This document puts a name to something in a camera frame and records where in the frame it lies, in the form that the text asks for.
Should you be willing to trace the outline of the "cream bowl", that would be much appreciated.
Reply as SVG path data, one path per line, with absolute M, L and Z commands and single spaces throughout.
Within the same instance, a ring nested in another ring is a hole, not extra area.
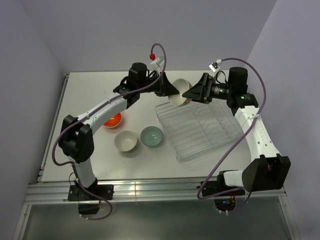
M 176 79 L 172 85 L 178 90 L 178 94 L 170 95 L 168 101 L 171 105 L 179 107 L 189 104 L 192 100 L 190 98 L 183 97 L 183 94 L 190 90 L 191 83 L 186 79 Z
M 124 130 L 119 132 L 114 138 L 114 145 L 120 152 L 128 152 L 135 148 L 138 139 L 134 132 Z

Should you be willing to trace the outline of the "pale green bowl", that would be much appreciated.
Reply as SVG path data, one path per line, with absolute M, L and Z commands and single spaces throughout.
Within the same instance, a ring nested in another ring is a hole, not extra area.
M 163 141 L 163 132 L 156 126 L 148 126 L 140 133 L 140 140 L 147 147 L 156 147 Z

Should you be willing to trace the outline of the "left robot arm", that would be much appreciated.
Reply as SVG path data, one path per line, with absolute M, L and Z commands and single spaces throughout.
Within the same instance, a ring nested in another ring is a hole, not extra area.
M 57 144 L 73 165 L 81 184 L 79 194 L 86 200 L 95 198 L 98 193 L 91 164 L 95 132 L 111 117 L 131 107 L 142 93 L 168 97 L 179 91 L 169 82 L 164 71 L 149 71 L 144 63 L 136 62 L 105 101 L 82 115 L 68 115 L 63 119 Z

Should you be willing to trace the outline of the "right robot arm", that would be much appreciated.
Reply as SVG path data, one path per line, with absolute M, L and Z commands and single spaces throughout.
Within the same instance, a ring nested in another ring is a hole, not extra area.
M 209 104 L 213 99 L 225 100 L 242 128 L 251 156 L 251 162 L 244 170 L 227 170 L 218 175 L 217 191 L 227 195 L 234 188 L 243 188 L 247 192 L 281 189 L 291 162 L 273 144 L 260 115 L 262 106 L 253 94 L 248 93 L 247 69 L 230 68 L 225 83 L 216 78 L 216 75 L 204 73 L 199 82 L 182 96 L 203 104 Z

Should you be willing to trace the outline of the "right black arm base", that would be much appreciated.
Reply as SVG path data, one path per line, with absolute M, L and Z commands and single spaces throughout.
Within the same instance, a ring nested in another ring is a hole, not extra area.
M 219 211 L 230 212 L 236 208 L 236 197 L 244 196 L 246 194 L 244 189 L 238 189 L 236 186 L 227 186 L 224 178 L 226 170 L 220 171 L 216 177 L 216 180 L 209 180 L 202 188 L 200 197 L 205 198 L 210 195 L 218 194 L 220 192 L 228 191 L 223 194 L 219 194 L 218 197 L 224 197 L 214 200 L 214 204 Z

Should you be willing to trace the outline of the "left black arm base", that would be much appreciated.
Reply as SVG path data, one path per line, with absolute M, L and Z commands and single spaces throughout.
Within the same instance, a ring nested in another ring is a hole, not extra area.
M 95 215 L 100 210 L 102 199 L 112 200 L 114 186 L 112 184 L 96 185 L 92 189 L 83 190 L 78 184 L 69 187 L 68 202 L 78 202 L 78 212 L 81 215 Z

